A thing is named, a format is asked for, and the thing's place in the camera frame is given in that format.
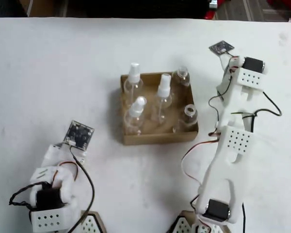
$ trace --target white spray nozzle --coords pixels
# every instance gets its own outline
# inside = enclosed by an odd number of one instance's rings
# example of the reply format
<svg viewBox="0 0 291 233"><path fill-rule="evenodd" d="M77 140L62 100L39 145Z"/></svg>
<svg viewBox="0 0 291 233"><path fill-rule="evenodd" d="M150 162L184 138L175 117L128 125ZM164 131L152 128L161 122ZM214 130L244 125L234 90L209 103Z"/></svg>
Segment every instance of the white spray nozzle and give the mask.
<svg viewBox="0 0 291 233"><path fill-rule="evenodd" d="M129 109L129 115L131 117L139 117L144 110L146 104L146 98L139 96Z"/></svg>
<svg viewBox="0 0 291 233"><path fill-rule="evenodd" d="M140 81L140 68L138 63L131 63L128 74L128 82L137 83Z"/></svg>
<svg viewBox="0 0 291 233"><path fill-rule="evenodd" d="M157 95L162 98L166 98L170 94L170 80L171 76L169 74L162 74L161 83L157 91Z"/></svg>

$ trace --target spray bottle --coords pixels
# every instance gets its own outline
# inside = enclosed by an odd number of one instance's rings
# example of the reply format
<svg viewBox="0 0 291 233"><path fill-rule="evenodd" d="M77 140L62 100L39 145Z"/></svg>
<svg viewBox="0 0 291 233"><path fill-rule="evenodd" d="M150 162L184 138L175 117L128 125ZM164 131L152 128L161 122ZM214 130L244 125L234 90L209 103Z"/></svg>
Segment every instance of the spray bottle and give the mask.
<svg viewBox="0 0 291 233"><path fill-rule="evenodd" d="M167 118L166 109L171 105L172 97L170 95L169 74L162 74L161 82L152 106L151 120L163 124Z"/></svg>
<svg viewBox="0 0 291 233"><path fill-rule="evenodd" d="M126 105L131 106L140 95L143 81L140 79L140 68L138 63L131 63L128 78L124 82Z"/></svg>
<svg viewBox="0 0 291 233"><path fill-rule="evenodd" d="M146 98L139 96L131 107L125 112L124 123L125 133L140 135L142 132L142 125L144 123L143 110L146 104Z"/></svg>

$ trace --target red wire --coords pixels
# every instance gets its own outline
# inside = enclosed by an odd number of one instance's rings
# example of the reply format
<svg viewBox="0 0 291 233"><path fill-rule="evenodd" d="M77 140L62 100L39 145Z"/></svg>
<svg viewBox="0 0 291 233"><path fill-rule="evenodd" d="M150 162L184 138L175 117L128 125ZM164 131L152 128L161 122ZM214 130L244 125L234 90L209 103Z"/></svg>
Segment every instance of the red wire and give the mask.
<svg viewBox="0 0 291 233"><path fill-rule="evenodd" d="M185 153L185 155L182 157L182 159L181 159L181 169L182 169L182 171L184 172L184 174L185 175L187 175L188 177L190 177L191 179L193 179L193 180L195 180L195 181L197 181L199 184L201 184L201 182L198 180L198 179L196 179L195 177L193 177L193 176L191 176L190 174L188 174L185 170L184 170L184 168L183 168L183 161L184 161L184 159L185 159L185 157L195 148L195 147L197 147L197 146L199 146L199 145L201 145L201 144L206 144L206 143L215 143L215 142L218 142L219 141L219 139L216 139L216 140L211 140L211 141L205 141L205 142L200 142L200 143L197 143L197 144L195 144L194 146L192 146L186 153Z"/></svg>
<svg viewBox="0 0 291 233"><path fill-rule="evenodd" d="M63 164L74 164L74 165L76 166L76 168L77 168L77 172L76 172L76 175L75 175L75 177L74 177L74 181L76 181L76 179L77 179L77 177L78 177L78 173L79 173L78 165L77 165L75 162L73 162L73 161L64 161L64 162L61 162L60 164L58 164L58 166L61 166L61 165L63 165ZM54 176L53 176L53 182L54 182L54 179L55 179L57 173L58 173L58 170L56 170L55 173L54 173Z"/></svg>
<svg viewBox="0 0 291 233"><path fill-rule="evenodd" d="M209 225L207 225L206 223L202 222L202 220L200 220L199 218L198 218L198 220L199 220L202 224L204 224L206 227L208 227L208 228L210 229L209 233L211 233L211 227L210 227Z"/></svg>

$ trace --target electrical wire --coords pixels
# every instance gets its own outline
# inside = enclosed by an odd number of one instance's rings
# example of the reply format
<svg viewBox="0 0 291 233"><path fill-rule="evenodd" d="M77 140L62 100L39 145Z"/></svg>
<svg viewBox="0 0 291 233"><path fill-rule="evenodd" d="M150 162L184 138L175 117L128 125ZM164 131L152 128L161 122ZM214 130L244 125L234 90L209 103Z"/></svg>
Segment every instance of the electrical wire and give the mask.
<svg viewBox="0 0 291 233"><path fill-rule="evenodd" d="M92 179L91 177L89 176L89 174L87 173L87 171L85 170L85 168L82 166L82 164L77 160L76 156L72 153L72 150L71 150L72 146L70 146L69 150L72 154L72 157L73 159L75 160L75 162L77 163L77 165L82 169L82 171L84 172L84 174L86 175L90 185L91 185L91 188L92 188L92 198L91 198L91 201L87 207L87 209L85 210L85 212L82 214L82 216L79 218L79 220L76 222L76 224L74 224L74 226L68 231L68 233L72 233L76 227L86 219L86 217L88 216L88 212L89 210L91 209L92 205L93 205L93 202L94 202L94 198L95 198L95 187L94 187L94 184L92 182Z"/></svg>
<svg viewBox="0 0 291 233"><path fill-rule="evenodd" d="M199 194L197 194L192 201L190 201L191 207L196 211L195 206L193 206L193 202L199 197Z"/></svg>
<svg viewBox="0 0 291 233"><path fill-rule="evenodd" d="M198 220L199 220L202 224L204 224L206 227L208 227L208 228L210 229L209 233L211 233L211 227L210 227L208 224L202 222L202 220L200 220L200 219L198 219Z"/></svg>
<svg viewBox="0 0 291 233"><path fill-rule="evenodd" d="M231 58L229 59L228 64L227 64L227 66L226 66L226 68L225 68L225 70L224 70L223 77L226 75L228 69L230 68L230 67L229 67L229 63L230 63L230 61L231 61L233 58L237 58L237 57L239 57L239 56L233 56L233 55L231 55ZM231 85L231 82L232 82L232 76L230 76L230 78L229 78L229 83L228 83L228 86L227 86L227 89L225 90L225 92L223 92L222 94L219 94L219 95L217 95L217 96L213 96L213 97L211 97L211 98L209 99L209 101L208 101L208 105L209 105L211 108L213 108L213 109L216 111L216 113L217 113L217 121L219 121L219 111L218 111L218 109L217 109L216 107L214 107L213 105L211 105L210 102L211 102L211 100L213 100L213 99L215 99L215 98L217 98L217 97L221 97L221 96L225 95L226 92L228 91L230 85Z"/></svg>
<svg viewBox="0 0 291 233"><path fill-rule="evenodd" d="M9 205L15 205L15 206L26 206L30 211L33 211L34 208L33 208L29 203L27 203L26 201L22 201L22 202L14 202L13 200L14 200L14 198L15 198L18 194L20 194L20 193L22 193L22 192L25 192L27 189L32 188L32 187L34 187L34 186L36 186L36 185L42 185L43 188L46 187L46 186L47 186L47 187L51 187L51 184L48 183L48 182L46 182L46 181L40 181L40 182L37 182L37 183L32 183L32 184L30 184L30 185L28 185L28 186L26 186L26 187L24 187L24 188L21 188L21 189L18 190L16 193L14 193L14 194L11 196L11 198L10 198Z"/></svg>
<svg viewBox="0 0 291 233"><path fill-rule="evenodd" d="M76 171L76 175L75 175L75 177L74 177L74 181L76 181L76 179L77 179L77 177L78 177L78 173L79 173L79 167L78 167L78 165L77 165L75 162L73 162L73 161L64 161L64 162L59 163L58 166L62 166L62 165L64 165L64 164L74 164L74 165L76 166L77 171ZM54 173L54 175L53 175L52 182L54 182L57 173L58 173L58 170L55 171L55 173Z"/></svg>
<svg viewBox="0 0 291 233"><path fill-rule="evenodd" d="M229 79L229 83L228 83L228 86L227 86L227 89L225 90L225 92L223 92L222 94L219 94L219 95L217 95L217 96L213 96L213 97L211 97L211 98L209 99L209 101L208 101L208 105L209 105L211 108L213 108L213 109L217 112L217 121L219 121L219 111L218 111L218 109L217 109L216 107L214 107L213 105L210 104L210 101L212 101L213 99L215 99L215 98L217 98L217 97L221 97L221 96L223 96L223 95L228 91L228 89L229 89L229 87L230 87L230 85L231 85L231 82L232 82L232 76L231 76L230 79Z"/></svg>
<svg viewBox="0 0 291 233"><path fill-rule="evenodd" d="M242 233L246 232L246 212L244 210L244 203L242 203L242 215L243 215L243 220L242 220Z"/></svg>
<svg viewBox="0 0 291 233"><path fill-rule="evenodd" d="M186 158L186 156L195 148L195 147L197 147L197 146L199 146L199 145L201 145L201 144L206 144L206 143L215 143L215 142L218 142L219 141L219 139L216 139L216 140L211 140L211 141L205 141L205 142L200 142L200 143L197 143L197 144L195 144L194 146L192 146L185 154L184 154L184 156L182 157L182 159L181 159L181 170L182 170L182 172L186 175L186 176L188 176L188 177L190 177L191 179L193 179L193 180L195 180L195 181L197 181L198 183L199 183L199 185L201 185L201 182L198 180L198 179L196 179L195 177L193 177L193 176L191 176L190 174L188 174L186 171L185 171L185 169L183 168L183 162L184 162L184 159Z"/></svg>
<svg viewBox="0 0 291 233"><path fill-rule="evenodd" d="M265 111L265 112L272 113L273 115L278 116L278 117L282 116L282 112L281 112L280 108L277 106L277 104L275 104L274 101L270 97L268 97L268 95L265 92L263 92L263 94L275 106L275 108L277 109L278 113L275 113L274 111L266 109L266 108L261 108L261 109L256 110L252 115L244 116L243 119L247 118L247 117L252 117L252 119L251 119L251 127L250 127L250 132L252 132L252 133L254 131L254 120L258 116L257 115L258 112ZM242 233L245 233L245 231L246 231L246 212L245 212L245 209L244 209L244 203L242 203L242 214L243 214Z"/></svg>

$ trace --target black wire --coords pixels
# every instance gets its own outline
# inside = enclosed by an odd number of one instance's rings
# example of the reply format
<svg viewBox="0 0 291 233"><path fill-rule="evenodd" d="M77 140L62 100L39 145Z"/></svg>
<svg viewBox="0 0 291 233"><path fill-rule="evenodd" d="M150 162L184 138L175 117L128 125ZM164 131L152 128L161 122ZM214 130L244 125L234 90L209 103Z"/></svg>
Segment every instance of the black wire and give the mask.
<svg viewBox="0 0 291 233"><path fill-rule="evenodd" d="M269 109L266 109L266 108L261 108L261 109L256 110L252 115L244 116L243 119L246 118L246 117L252 117L252 119L251 119L251 127L250 127L250 132L252 132L252 133L253 133L253 130L254 130L254 120L258 116L257 115L258 112L265 111L265 112L272 113L272 114L274 114L275 116L278 116L278 117L282 116L282 112L281 112L280 108L274 103L274 101L272 101L272 99L269 98L268 95L265 92L263 92L263 94L275 106L275 108L277 109L278 113L275 113L272 110L269 110ZM245 233L245 230L246 230L246 213L245 213L245 210L244 210L244 204L243 203L242 203L242 214L243 214L242 233Z"/></svg>
<svg viewBox="0 0 291 233"><path fill-rule="evenodd" d="M26 201L22 201L22 202L14 202L13 200L14 200L14 198L15 198L18 194L20 194L20 193L26 191L26 190L29 189L29 188L32 188L32 187L36 186L36 185L42 185L43 187L45 187L45 186L50 187L50 186L51 186L51 184L49 184L49 183L46 182L46 181L41 181L41 182L37 182L37 183L32 183L32 184L30 184L30 185L28 185L28 186L26 186L26 187L24 187L24 188L21 188L21 189L18 190L16 193L14 193L14 194L11 196L11 198L10 198L9 205L15 205L15 206L26 206L30 211L33 211L34 208L33 208L29 203L27 203Z"/></svg>
<svg viewBox="0 0 291 233"><path fill-rule="evenodd" d="M214 106L212 106L212 105L210 104L210 101L212 101L213 99L215 99L215 98L217 98L217 97L221 97L222 95L224 95L224 94L228 91L229 86L231 85L231 82L232 82L232 76L231 76L230 79L229 79L229 83L228 83L228 86L227 86L227 89L225 90L225 92L223 92L222 94L219 94L219 95L217 95L217 96L213 96L213 97L211 97L211 98L209 99L209 101L208 101L208 105L209 105L211 108L213 108L213 109L217 112L217 121L219 121L219 111L218 111L218 109L217 109L216 107L214 107Z"/></svg>
<svg viewBox="0 0 291 233"><path fill-rule="evenodd" d="M76 224L74 224L74 226L68 231L68 233L72 233L76 227L84 220L86 219L86 217L88 216L88 212L91 209L93 202L94 202L94 198L95 198L95 187L94 184L92 182L91 177L89 176L89 174L87 173L87 171L85 170L85 168L82 166L82 164L77 160L77 158L75 157L75 155L72 153L71 151L72 146L70 146L70 152L72 154L73 159L76 161L77 165L82 169L82 171L84 172L84 174L86 175L91 187L92 187L92 199L91 202L89 203L86 211L83 213L83 215L80 217L80 219L76 222Z"/></svg>
<svg viewBox="0 0 291 233"><path fill-rule="evenodd" d="M194 198L193 198L193 200L192 201L190 201L190 205L191 205L191 207L196 211L196 209L195 209L195 207L193 206L193 202L197 199L199 197L199 194L197 194L197 196L195 196Z"/></svg>
<svg viewBox="0 0 291 233"><path fill-rule="evenodd" d="M242 233L246 232L246 212L244 210L244 204L242 203L242 215L243 215L243 221L242 221Z"/></svg>

